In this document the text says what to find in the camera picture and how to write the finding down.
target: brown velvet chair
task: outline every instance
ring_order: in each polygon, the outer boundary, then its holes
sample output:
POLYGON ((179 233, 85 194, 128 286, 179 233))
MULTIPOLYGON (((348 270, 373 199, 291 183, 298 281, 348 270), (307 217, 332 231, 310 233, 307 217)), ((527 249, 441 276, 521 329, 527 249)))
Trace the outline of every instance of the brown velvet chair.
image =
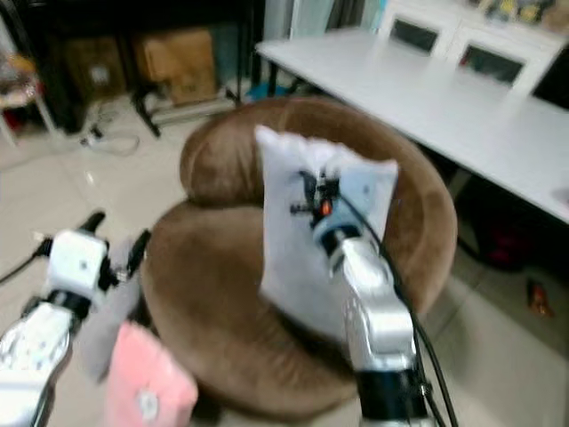
POLYGON ((194 132, 180 159, 188 199, 156 224, 143 289, 157 332, 205 391, 276 419, 307 419, 356 394, 335 351, 310 343, 258 295, 263 182, 257 124, 394 158, 400 175, 386 245, 425 313, 451 268, 456 216, 434 167, 408 140, 353 109, 314 98, 261 101, 194 132))

